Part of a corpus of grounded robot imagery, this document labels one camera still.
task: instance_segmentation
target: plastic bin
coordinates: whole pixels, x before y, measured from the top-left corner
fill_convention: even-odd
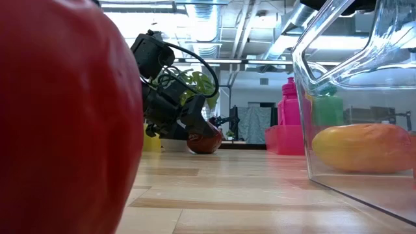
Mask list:
[[[352,2],[327,1],[292,50],[308,174],[416,226],[415,1],[378,0],[368,44],[322,76],[304,57]]]
[[[275,125],[266,129],[266,148],[279,155],[305,155],[301,125]]]

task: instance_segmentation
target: pink bottle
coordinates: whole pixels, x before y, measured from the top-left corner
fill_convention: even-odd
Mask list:
[[[299,102],[293,77],[281,88],[283,99],[278,103],[279,125],[300,125]]]

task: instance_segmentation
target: yellow mango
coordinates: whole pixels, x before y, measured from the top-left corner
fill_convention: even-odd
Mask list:
[[[393,173],[412,169],[416,160],[409,133],[393,124],[329,127],[312,148],[324,164],[346,172]]]

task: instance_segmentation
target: cable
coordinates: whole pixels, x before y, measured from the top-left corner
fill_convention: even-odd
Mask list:
[[[215,89],[214,89],[214,92],[212,94],[201,94],[200,92],[198,92],[194,88],[192,88],[189,85],[187,85],[182,79],[180,79],[178,77],[174,77],[173,75],[170,75],[170,76],[174,77],[174,79],[177,82],[179,82],[181,85],[185,86],[186,88],[188,88],[190,91],[194,92],[195,94],[201,94],[205,98],[212,98],[212,97],[214,97],[218,93],[218,90],[220,89],[220,84],[218,83],[218,77],[216,76],[215,71],[212,69],[212,67],[206,61],[204,61],[199,55],[195,54],[194,52],[189,51],[188,49],[182,48],[182,47],[180,47],[178,45],[171,44],[169,42],[164,42],[164,43],[166,45],[172,47],[172,48],[178,49],[178,50],[180,50],[182,52],[185,52],[185,53],[193,56],[195,59],[198,59],[208,69],[209,73],[211,73],[211,75],[213,76],[214,83],[215,83]]]

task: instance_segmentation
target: fluorescent light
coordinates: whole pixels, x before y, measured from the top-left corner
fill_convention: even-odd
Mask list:
[[[271,65],[291,65],[290,60],[248,60],[248,64],[271,64]]]
[[[311,49],[363,49],[368,38],[358,36],[320,36],[309,46]]]
[[[317,64],[323,65],[323,66],[338,66],[340,62],[316,62]]]
[[[217,64],[238,64],[241,63],[241,60],[239,59],[204,59],[204,61],[208,62],[208,63],[217,63]],[[196,58],[186,58],[185,62],[200,62],[198,59]]]
[[[172,8],[172,5],[159,4],[131,4],[131,3],[103,3],[103,8]]]

